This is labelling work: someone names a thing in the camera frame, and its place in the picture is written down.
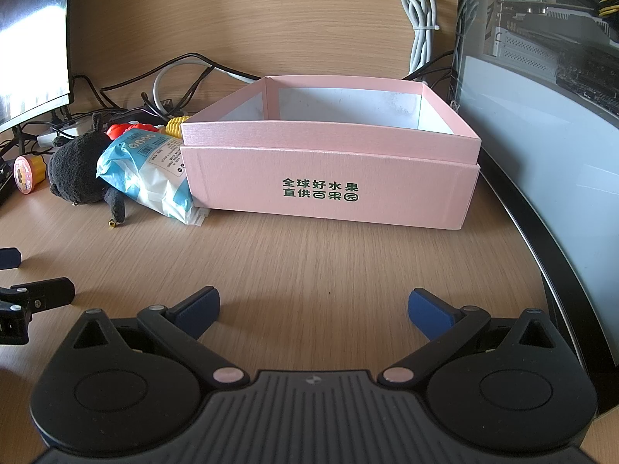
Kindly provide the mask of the red bear figurine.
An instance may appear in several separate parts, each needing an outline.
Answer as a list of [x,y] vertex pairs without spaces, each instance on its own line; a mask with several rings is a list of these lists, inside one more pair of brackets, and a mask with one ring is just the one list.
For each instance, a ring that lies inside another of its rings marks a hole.
[[155,133],[159,132],[158,126],[153,126],[152,124],[137,123],[136,121],[133,121],[132,123],[110,125],[106,131],[106,134],[108,135],[110,139],[115,140],[118,137],[125,134],[126,132],[133,130],[133,129],[144,130],[144,131],[155,132]]

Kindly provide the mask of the yellow pudding cup toy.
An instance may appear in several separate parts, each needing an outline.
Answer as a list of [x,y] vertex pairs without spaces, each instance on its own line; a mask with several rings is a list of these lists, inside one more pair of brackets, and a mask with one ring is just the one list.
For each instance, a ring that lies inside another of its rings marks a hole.
[[14,161],[14,179],[17,189],[30,194],[46,178],[46,163],[41,155],[21,155]]

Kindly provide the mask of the blue white snack bag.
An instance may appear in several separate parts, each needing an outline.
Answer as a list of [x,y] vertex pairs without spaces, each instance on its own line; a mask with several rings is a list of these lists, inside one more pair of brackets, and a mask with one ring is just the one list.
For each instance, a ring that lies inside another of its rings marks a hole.
[[96,175],[135,202],[186,225],[202,225],[209,214],[194,204],[176,137],[130,130],[105,150]]

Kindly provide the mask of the curved computer monitor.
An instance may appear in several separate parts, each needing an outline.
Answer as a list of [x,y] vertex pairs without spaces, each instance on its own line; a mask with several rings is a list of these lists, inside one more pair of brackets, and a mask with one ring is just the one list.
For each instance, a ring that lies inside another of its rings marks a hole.
[[69,104],[69,0],[1,0],[1,129]]

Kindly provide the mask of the yellow ribbed toy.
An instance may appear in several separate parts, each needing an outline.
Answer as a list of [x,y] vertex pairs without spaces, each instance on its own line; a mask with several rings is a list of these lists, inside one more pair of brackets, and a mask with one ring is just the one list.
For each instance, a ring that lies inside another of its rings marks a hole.
[[189,115],[176,116],[175,118],[170,118],[168,123],[165,126],[165,133],[172,137],[182,139],[183,128],[181,128],[181,125],[184,124],[184,122],[187,121],[189,118],[190,118]]

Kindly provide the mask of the black plush toy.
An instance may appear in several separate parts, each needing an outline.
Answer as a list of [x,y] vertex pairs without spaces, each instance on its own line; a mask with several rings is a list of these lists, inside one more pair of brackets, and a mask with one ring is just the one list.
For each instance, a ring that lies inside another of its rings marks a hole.
[[111,144],[103,131],[104,114],[91,118],[91,130],[77,137],[58,136],[47,164],[50,192],[73,205],[105,201],[110,207],[112,227],[125,222],[125,197],[96,175],[99,158]]

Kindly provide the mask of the glass computer case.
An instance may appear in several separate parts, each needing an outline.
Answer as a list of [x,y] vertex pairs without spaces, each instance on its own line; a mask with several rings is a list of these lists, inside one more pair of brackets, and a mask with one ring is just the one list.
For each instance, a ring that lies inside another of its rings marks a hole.
[[556,327],[618,406],[618,0],[458,0],[452,103],[541,273]]

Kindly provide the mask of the pink cardboard box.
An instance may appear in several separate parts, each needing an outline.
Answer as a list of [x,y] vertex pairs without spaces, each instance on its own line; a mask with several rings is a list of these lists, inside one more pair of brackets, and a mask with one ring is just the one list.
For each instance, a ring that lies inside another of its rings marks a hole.
[[184,121],[193,197],[214,210],[460,229],[479,136],[429,87],[280,75]]

